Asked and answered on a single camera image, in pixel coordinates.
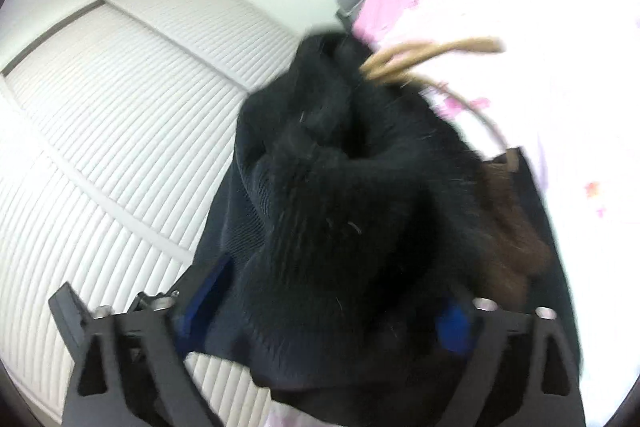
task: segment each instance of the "blue object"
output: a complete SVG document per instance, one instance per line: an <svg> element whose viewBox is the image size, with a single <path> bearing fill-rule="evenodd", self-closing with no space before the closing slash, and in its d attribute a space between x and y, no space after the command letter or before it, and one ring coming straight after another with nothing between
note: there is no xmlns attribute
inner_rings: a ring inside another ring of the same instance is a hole
<svg viewBox="0 0 640 427"><path fill-rule="evenodd" d="M473 348L471 322L456 302L436 319L436 333L440 345L448 351L466 355Z"/></svg>

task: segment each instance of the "tan drawstring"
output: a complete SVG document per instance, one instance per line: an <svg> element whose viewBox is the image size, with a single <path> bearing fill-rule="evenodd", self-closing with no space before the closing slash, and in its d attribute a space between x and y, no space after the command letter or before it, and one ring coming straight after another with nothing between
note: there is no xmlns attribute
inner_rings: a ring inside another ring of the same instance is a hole
<svg viewBox="0 0 640 427"><path fill-rule="evenodd" d="M459 41L434 44L434 42L404 42L386 50L378 51L360 67L362 74L368 79L380 84L417 84L430 86L437 91L454 98L467 110L471 111L491 131L492 136L504 150L509 172L518 170L518 154L509 147L507 140L497 125L484 114L472 107L461 95L444 87L430 78L412 73L411 68L430 58L452 52L468 53L501 53L504 51L502 43L495 38L469 38Z"/></svg>

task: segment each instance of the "metal bolt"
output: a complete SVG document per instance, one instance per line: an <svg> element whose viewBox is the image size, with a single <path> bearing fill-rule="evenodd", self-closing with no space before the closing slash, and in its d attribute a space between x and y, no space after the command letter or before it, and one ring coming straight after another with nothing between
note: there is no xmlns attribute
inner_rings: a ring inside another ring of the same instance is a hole
<svg viewBox="0 0 640 427"><path fill-rule="evenodd" d="M558 318L558 314L551 308L536 308L536 315L541 319L546 319L548 321L552 321Z"/></svg>
<svg viewBox="0 0 640 427"><path fill-rule="evenodd" d="M173 297L161 297L151 303L151 309L155 312L165 310L174 305Z"/></svg>
<svg viewBox="0 0 640 427"><path fill-rule="evenodd" d="M498 309L498 304L493 302L491 299L483 299L482 297L474 299L474 306L485 312L495 312Z"/></svg>
<svg viewBox="0 0 640 427"><path fill-rule="evenodd" d="M109 315L113 315L113 308L111 306L98 306L94 310L94 319L103 319Z"/></svg>

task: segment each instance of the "dark clothing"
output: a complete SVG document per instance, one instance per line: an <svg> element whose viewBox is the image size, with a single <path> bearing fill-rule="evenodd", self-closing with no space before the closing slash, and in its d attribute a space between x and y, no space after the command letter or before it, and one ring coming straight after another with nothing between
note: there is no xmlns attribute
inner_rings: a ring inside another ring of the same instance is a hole
<svg viewBox="0 0 640 427"><path fill-rule="evenodd" d="M274 399L348 426L430 425L465 358L438 345L453 286L478 295L491 229L482 162L413 87L380 87L368 48L305 39L287 73L244 103L234 161L191 269L229 254L233 280L206 352L250 368ZM518 197L553 251L527 310L571 302L526 163Z"/></svg>

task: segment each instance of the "beige cord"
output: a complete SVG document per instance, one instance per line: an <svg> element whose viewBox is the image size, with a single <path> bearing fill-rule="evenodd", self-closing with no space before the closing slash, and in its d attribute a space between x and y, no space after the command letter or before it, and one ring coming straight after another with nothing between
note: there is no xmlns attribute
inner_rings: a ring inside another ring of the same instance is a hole
<svg viewBox="0 0 640 427"><path fill-rule="evenodd" d="M507 158L507 168L509 172L518 170L518 155L516 151L509 147L504 136L496 124L484 114L472 107L458 93L444 87L442 84L420 76L409 71L410 68L421 64L430 58L452 52L468 53L501 53L504 51L502 43L495 38L469 38L459 41L446 42L444 44L434 44L434 42L404 42L386 50L379 51L360 67L360 71L368 80L373 80L381 84L418 84L419 86L430 86L437 91L454 98L460 102L467 110L471 111L478 119L491 131L494 139L500 144Z"/></svg>

